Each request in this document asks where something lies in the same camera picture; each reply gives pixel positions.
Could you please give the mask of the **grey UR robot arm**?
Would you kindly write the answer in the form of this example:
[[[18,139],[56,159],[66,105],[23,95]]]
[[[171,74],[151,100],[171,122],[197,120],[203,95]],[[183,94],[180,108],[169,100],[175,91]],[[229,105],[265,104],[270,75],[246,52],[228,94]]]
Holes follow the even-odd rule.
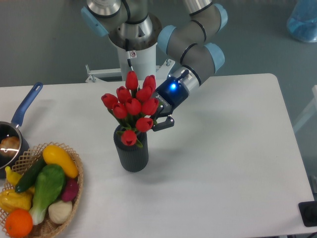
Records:
[[[145,0],[89,0],[81,9],[89,28],[116,46],[122,78],[133,70],[140,79],[151,74],[163,79],[154,93],[159,108],[153,118],[165,121],[154,131],[172,127],[172,112],[225,62],[211,37],[226,25],[226,10],[211,0],[186,0],[184,5],[190,21],[182,28],[162,27]]]

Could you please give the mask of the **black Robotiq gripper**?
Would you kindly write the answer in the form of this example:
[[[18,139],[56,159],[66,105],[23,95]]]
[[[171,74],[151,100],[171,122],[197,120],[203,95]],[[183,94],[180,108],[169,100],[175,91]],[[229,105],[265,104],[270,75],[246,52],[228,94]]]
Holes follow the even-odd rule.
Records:
[[[159,106],[163,105],[163,109],[157,109],[153,116],[153,131],[160,131],[174,126],[175,121],[171,116],[173,111],[188,98],[189,92],[187,87],[183,84],[184,76],[178,78],[171,76],[167,78],[153,93],[152,97],[156,98]],[[156,119],[166,117],[166,120],[157,123]]]

